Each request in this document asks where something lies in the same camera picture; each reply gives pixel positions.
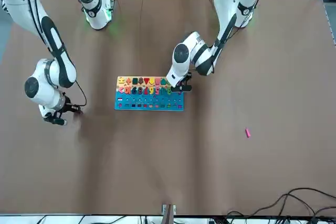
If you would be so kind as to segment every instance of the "pink block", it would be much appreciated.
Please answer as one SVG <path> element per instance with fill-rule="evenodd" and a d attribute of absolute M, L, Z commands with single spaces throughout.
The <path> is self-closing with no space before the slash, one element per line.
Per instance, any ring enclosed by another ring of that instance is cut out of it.
<path fill-rule="evenodd" d="M 249 138 L 251 136 L 250 131 L 248 128 L 245 129 L 246 137 Z"/>

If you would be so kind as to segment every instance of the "white robotic arm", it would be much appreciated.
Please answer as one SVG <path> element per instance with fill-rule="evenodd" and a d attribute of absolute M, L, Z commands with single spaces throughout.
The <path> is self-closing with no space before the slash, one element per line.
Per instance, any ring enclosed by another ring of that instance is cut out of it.
<path fill-rule="evenodd" d="M 76 82 L 76 69 L 54 22 L 46 14 L 40 0 L 2 0 L 12 19 L 39 36 L 53 59 L 41 59 L 34 73 L 25 82 L 25 93 L 35 103 L 45 121 L 65 125 L 62 113 L 80 113 L 80 106 L 71 104 L 58 87 L 70 88 Z M 81 0 L 87 21 L 94 29 L 103 28 L 110 20 L 109 0 Z"/>
<path fill-rule="evenodd" d="M 212 47 L 208 47 L 195 31 L 175 47 L 172 56 L 173 64 L 167 74 L 168 82 L 174 87 L 172 91 L 191 90 L 191 87 L 186 85 L 191 77 L 188 72 L 190 63 L 203 76 L 214 72 L 218 57 L 234 26 L 242 28 L 247 25 L 252 19 L 256 1 L 214 0 L 219 19 L 219 33 L 216 41 Z"/>

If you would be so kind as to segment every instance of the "cable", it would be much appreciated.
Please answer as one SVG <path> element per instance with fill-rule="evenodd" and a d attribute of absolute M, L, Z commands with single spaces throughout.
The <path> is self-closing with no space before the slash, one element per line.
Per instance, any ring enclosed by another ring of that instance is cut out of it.
<path fill-rule="evenodd" d="M 123 218 L 125 218 L 125 217 L 126 217 L 126 216 L 122 216 L 122 217 L 120 217 L 120 218 L 114 220 L 113 222 L 107 222 L 107 223 L 105 223 L 105 222 L 94 222 L 94 223 L 91 223 L 91 224 L 113 224 L 113 223 L 116 223 L 117 221 L 119 221 L 119 220 L 121 220 L 121 219 L 123 219 Z"/>
<path fill-rule="evenodd" d="M 40 224 L 45 218 L 47 218 L 46 215 L 44 215 L 36 224 Z"/>
<path fill-rule="evenodd" d="M 261 207 L 261 208 L 259 208 L 258 210 L 256 210 L 253 214 L 251 214 L 251 215 L 249 215 L 249 216 L 247 216 L 246 218 L 250 218 L 250 217 L 253 217 L 254 215 L 256 215 L 257 213 L 259 213 L 260 211 L 262 211 L 262 210 L 266 210 L 266 209 L 269 209 L 269 208 L 272 208 L 272 207 L 274 207 L 276 204 L 278 204 L 279 203 L 279 201 L 283 198 L 283 197 L 288 197 L 288 196 L 293 196 L 293 195 L 290 195 L 289 193 L 286 193 L 286 194 L 282 194 L 273 204 L 271 204 L 271 205 L 269 205 L 269 206 L 267 206 L 267 207 Z"/>
<path fill-rule="evenodd" d="M 38 14 L 38 9 L 37 9 L 37 0 L 34 0 L 34 2 L 35 2 L 35 10 L 36 10 L 37 21 L 38 21 L 38 24 L 40 26 L 41 33 L 43 33 L 43 29 L 42 29 L 42 25 L 41 25 L 41 22 L 40 22 L 40 17 L 39 17 L 39 14 Z"/>
<path fill-rule="evenodd" d="M 330 207 L 323 207 L 323 208 L 320 208 L 319 210 L 316 211 L 316 213 L 314 214 L 313 218 L 314 219 L 316 217 L 316 215 L 322 211 L 325 211 L 325 210 L 328 210 L 328 209 L 336 209 L 336 206 L 330 206 Z"/>
<path fill-rule="evenodd" d="M 78 222 L 78 224 L 80 224 L 82 222 L 82 220 L 84 219 L 85 215 L 83 215 L 83 217 L 80 219 L 80 221 Z"/>
<path fill-rule="evenodd" d="M 293 194 L 290 194 L 290 193 L 287 193 L 287 195 L 290 196 L 290 197 L 292 197 L 292 198 L 294 198 L 294 199 L 297 199 L 298 201 L 300 201 L 301 203 L 303 203 L 304 206 L 307 208 L 307 210 L 308 210 L 309 213 L 310 213 L 309 210 L 311 210 L 312 213 L 313 213 L 313 215 L 315 214 L 314 209 L 312 209 L 312 208 L 311 208 L 306 202 L 304 202 L 302 199 L 300 199 L 300 198 L 298 198 L 297 196 L 295 196 L 295 195 L 293 195 Z M 282 204 L 282 210 L 283 210 L 283 208 L 285 207 L 285 204 L 286 204 L 286 201 L 284 200 L 284 201 L 283 201 L 283 204 Z"/>
<path fill-rule="evenodd" d="M 39 29 L 37 27 L 36 21 L 35 21 L 35 17 L 34 17 L 34 14 L 33 14 L 32 4 L 31 4 L 30 0 L 27 0 L 27 2 L 28 2 L 28 6 L 29 6 L 29 12 L 30 12 L 30 14 L 32 16 L 32 19 L 33 19 L 33 22 L 34 22 L 35 29 L 37 30 L 38 35 L 40 36 L 41 40 L 45 44 L 45 41 L 44 41 L 44 39 L 42 37 L 42 34 L 40 33 L 40 31 L 39 31 Z"/>
<path fill-rule="evenodd" d="M 327 194 L 327 193 L 325 193 L 325 192 L 323 192 L 323 191 L 320 191 L 320 190 L 317 190 L 317 189 L 314 189 L 314 188 L 310 188 L 310 187 L 298 187 L 298 188 L 294 188 L 294 189 L 290 190 L 290 191 L 288 192 L 288 194 L 292 193 L 293 191 L 298 191 L 298 190 L 311 190 L 311 191 L 316 191 L 316 192 L 321 193 L 321 194 L 323 194 L 323 195 L 325 195 L 325 196 L 328 196 L 328 197 L 330 197 L 330 198 L 336 199 L 336 197 L 333 196 L 333 195 Z M 284 207 L 285 207 L 287 198 L 288 198 L 288 196 L 286 196 L 285 199 L 284 199 L 284 201 L 283 201 L 284 204 L 283 204 L 283 206 L 282 206 L 282 208 L 281 208 L 281 210 L 280 210 L 280 212 L 279 212 L 279 215 L 282 214 L 282 211 L 283 211 L 283 209 L 284 209 Z"/>
<path fill-rule="evenodd" d="M 88 102 L 88 99 L 86 98 L 86 95 L 85 95 L 83 89 L 81 88 L 81 86 L 79 85 L 78 81 L 76 80 L 75 82 L 76 82 L 77 86 L 79 87 L 80 91 L 82 91 L 82 94 L 83 94 L 84 99 L 85 99 L 85 103 L 84 103 L 84 104 L 77 105 L 77 106 L 78 106 L 78 107 L 84 107 L 84 106 L 86 106 L 86 104 L 87 104 L 87 102 Z"/>

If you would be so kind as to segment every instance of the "brown table surface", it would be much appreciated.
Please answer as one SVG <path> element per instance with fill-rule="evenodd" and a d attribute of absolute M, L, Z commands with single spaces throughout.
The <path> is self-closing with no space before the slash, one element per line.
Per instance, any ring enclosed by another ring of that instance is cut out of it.
<path fill-rule="evenodd" d="M 51 55 L 13 26 L 0 66 L 0 212 L 158 215 L 172 203 L 182 215 L 248 215 L 295 187 L 336 194 L 336 49 L 321 0 L 260 0 L 215 74 L 194 74 L 181 113 L 115 111 L 116 79 L 165 76 L 188 32 L 212 44 L 210 1 L 143 0 L 142 14 L 142 0 L 118 1 L 109 27 L 94 31 L 77 0 L 42 0 L 88 97 L 66 127 L 26 98 L 25 80 Z M 78 87 L 67 94 L 83 103 Z M 308 212 L 290 199 L 283 214 Z"/>

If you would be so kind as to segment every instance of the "yellow puzzle piece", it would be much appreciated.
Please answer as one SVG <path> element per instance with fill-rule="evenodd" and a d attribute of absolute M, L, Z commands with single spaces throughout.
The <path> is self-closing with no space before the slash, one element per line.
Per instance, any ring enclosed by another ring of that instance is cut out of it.
<path fill-rule="evenodd" d="M 155 83 L 155 79 L 154 78 L 150 78 L 149 79 L 149 84 L 153 85 Z"/>
<path fill-rule="evenodd" d="M 119 77 L 119 79 L 118 79 L 118 83 L 119 83 L 119 84 L 124 84 L 124 83 L 125 83 L 125 79 L 122 78 L 122 77 Z"/>

